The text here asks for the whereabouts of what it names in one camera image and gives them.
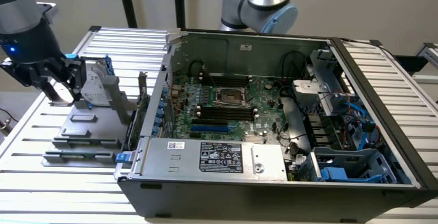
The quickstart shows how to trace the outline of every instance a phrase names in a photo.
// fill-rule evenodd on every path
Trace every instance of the blue cable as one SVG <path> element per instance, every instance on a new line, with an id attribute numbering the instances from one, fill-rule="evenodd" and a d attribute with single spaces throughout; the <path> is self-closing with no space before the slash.
<path id="1" fill-rule="evenodd" d="M 363 149 L 363 146 L 364 146 L 365 142 L 367 142 L 367 133 L 361 132 L 361 142 L 360 142 L 360 145 L 356 149 L 357 151 Z"/>
<path id="2" fill-rule="evenodd" d="M 357 110 L 363 116 L 367 116 L 367 111 L 364 109 L 361 109 L 359 106 L 356 106 L 355 104 L 352 104 L 349 102 L 344 102 L 344 104 L 348 105 L 355 110 Z"/>

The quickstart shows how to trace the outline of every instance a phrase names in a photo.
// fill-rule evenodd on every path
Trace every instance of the gray robotic arm joint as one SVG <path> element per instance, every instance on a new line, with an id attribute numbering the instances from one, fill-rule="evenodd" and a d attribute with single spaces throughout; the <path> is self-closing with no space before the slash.
<path id="1" fill-rule="evenodd" d="M 220 30 L 251 28 L 260 33 L 287 33 L 297 16 L 289 0 L 223 0 Z"/>

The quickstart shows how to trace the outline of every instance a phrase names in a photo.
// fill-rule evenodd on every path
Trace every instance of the slotted aluminum table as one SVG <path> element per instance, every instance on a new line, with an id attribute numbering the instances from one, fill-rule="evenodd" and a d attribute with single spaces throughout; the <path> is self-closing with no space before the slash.
<path id="1" fill-rule="evenodd" d="M 146 84 L 148 87 L 153 87 L 153 78 L 164 55 L 161 49 L 165 45 L 165 34 L 166 32 L 160 30 L 101 28 L 98 32 L 86 33 L 74 53 L 93 57 L 109 54 L 116 75 L 120 77 L 120 89 L 126 92 L 128 97 L 136 98 L 140 71 L 148 72 Z M 376 51 L 360 47 L 351 50 L 351 54 L 360 54 L 353 51 L 361 50 Z M 391 80 L 401 77 L 392 63 L 385 63 L 384 59 L 377 61 L 371 68 L 365 65 L 360 68 L 372 80 L 372 84 L 380 86 L 379 91 L 384 94 L 385 104 L 389 106 L 391 103 L 400 101 L 391 98 L 391 90 L 385 90 L 385 82 L 392 83 Z M 373 78 L 379 73 L 384 73 L 384 76 Z M 399 82 L 396 85 L 405 87 L 407 84 Z M 412 107 L 416 105 L 423 107 L 422 99 L 415 96 L 415 92 L 405 91 L 403 102 L 409 102 Z M 416 109 L 418 112 L 427 112 L 427 114 L 430 112 L 423 108 Z M 8 221 L 10 223 L 146 223 L 136 215 L 120 191 L 112 176 L 113 169 L 41 166 L 41 154 L 50 147 L 50 139 L 58 132 L 69 110 L 68 107 L 50 107 L 48 99 L 41 94 L 0 145 L 0 223 Z M 393 112 L 393 115 L 401 117 L 408 110 L 393 109 Z M 416 131 L 408 126 L 409 123 L 405 123 L 405 133 L 418 136 Z M 415 146 L 438 177 L 438 141 L 419 138 L 415 140 Z M 148 219 L 148 221 L 227 223 L 205 220 Z M 368 223 L 438 223 L 438 200 L 431 200 L 415 209 L 392 209 Z"/>

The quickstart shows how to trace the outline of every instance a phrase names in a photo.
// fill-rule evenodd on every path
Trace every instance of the warning label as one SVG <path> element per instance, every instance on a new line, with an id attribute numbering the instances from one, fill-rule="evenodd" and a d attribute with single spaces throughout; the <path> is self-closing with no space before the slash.
<path id="1" fill-rule="evenodd" d="M 243 173 L 241 145 L 201 142 L 199 170 L 212 173 Z"/>

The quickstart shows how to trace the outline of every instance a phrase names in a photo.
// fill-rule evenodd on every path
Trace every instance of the blue latch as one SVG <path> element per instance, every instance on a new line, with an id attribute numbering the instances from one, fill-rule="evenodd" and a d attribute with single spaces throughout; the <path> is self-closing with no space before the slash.
<path id="1" fill-rule="evenodd" d="M 369 178 L 348 178 L 343 168 L 325 167 L 320 170 L 321 179 L 333 182 L 357 182 L 376 183 L 381 179 L 381 175 L 376 174 Z"/>
<path id="2" fill-rule="evenodd" d="M 116 156 L 116 163 L 126 164 L 129 163 L 130 154 L 118 153 Z"/>
<path id="3" fill-rule="evenodd" d="M 72 58 L 72 59 L 74 59 L 74 58 L 77 58 L 77 54 L 74 54 L 74 53 L 68 53 L 68 54 L 65 54 L 65 57 L 66 57 L 66 58 Z"/>
<path id="4" fill-rule="evenodd" d="M 112 60 L 110 57 L 108 57 L 108 54 L 104 56 L 104 62 L 106 64 L 106 73 L 108 75 L 116 75 L 114 74 L 114 69 L 112 68 Z"/>

